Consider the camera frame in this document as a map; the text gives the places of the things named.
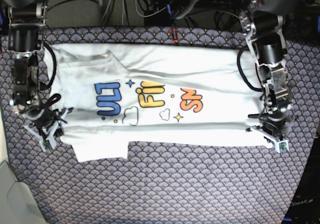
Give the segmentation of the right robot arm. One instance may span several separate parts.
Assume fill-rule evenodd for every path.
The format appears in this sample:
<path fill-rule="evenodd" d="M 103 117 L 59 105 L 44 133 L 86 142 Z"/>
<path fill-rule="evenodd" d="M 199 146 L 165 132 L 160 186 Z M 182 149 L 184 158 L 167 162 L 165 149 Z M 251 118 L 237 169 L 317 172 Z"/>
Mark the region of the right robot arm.
<path fill-rule="evenodd" d="M 13 93 L 10 106 L 16 115 L 32 122 L 24 125 L 39 142 L 44 152 L 56 147 L 63 135 L 61 124 L 71 108 L 52 109 L 61 99 L 53 94 L 43 102 L 40 92 L 52 87 L 57 73 L 57 59 L 51 47 L 39 35 L 46 25 L 48 0 L 3 0 L 6 10 L 1 15 L 1 32 L 7 35 L 7 49 L 15 53 L 12 67 Z M 49 83 L 39 81 L 38 52 L 45 48 L 51 55 L 53 71 Z"/>

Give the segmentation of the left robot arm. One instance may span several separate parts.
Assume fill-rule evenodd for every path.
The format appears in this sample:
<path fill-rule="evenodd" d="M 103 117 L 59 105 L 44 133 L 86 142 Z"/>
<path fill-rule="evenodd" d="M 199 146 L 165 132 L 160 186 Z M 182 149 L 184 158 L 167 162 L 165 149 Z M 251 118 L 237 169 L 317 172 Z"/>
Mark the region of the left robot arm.
<path fill-rule="evenodd" d="M 251 126 L 247 131 L 262 134 L 277 153 L 289 150 L 287 136 L 294 121 L 287 114 L 292 109 L 293 96 L 288 86 L 288 49 L 283 25 L 286 16 L 301 1 L 266 0 L 258 8 L 243 9 L 239 15 L 246 46 L 237 55 L 238 71 L 251 90 L 262 93 L 260 99 L 264 102 L 261 113 L 248 115 L 250 119 L 259 120 L 259 125 Z M 250 84 L 241 67 L 241 56 L 245 50 L 250 52 L 255 62 L 260 88 Z"/>

